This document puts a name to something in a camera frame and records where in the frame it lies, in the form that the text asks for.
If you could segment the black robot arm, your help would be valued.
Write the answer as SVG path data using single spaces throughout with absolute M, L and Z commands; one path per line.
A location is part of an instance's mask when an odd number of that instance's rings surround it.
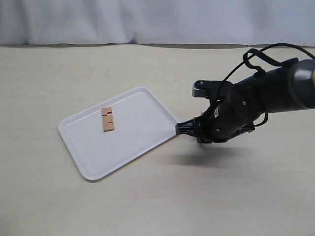
M 195 137 L 198 143 L 225 143 L 257 127 L 254 121 L 270 113 L 308 110 L 315 107 L 315 61 L 285 61 L 280 68 L 250 76 L 236 84 L 196 81 L 193 97 L 209 100 L 200 116 L 176 124 L 177 135 Z

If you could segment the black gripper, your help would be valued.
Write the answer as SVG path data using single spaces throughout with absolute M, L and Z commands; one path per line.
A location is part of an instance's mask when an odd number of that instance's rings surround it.
M 244 99 L 223 99 L 203 114 L 175 125 L 177 135 L 197 139 L 198 144 L 225 143 L 245 132 L 253 131 L 256 112 Z

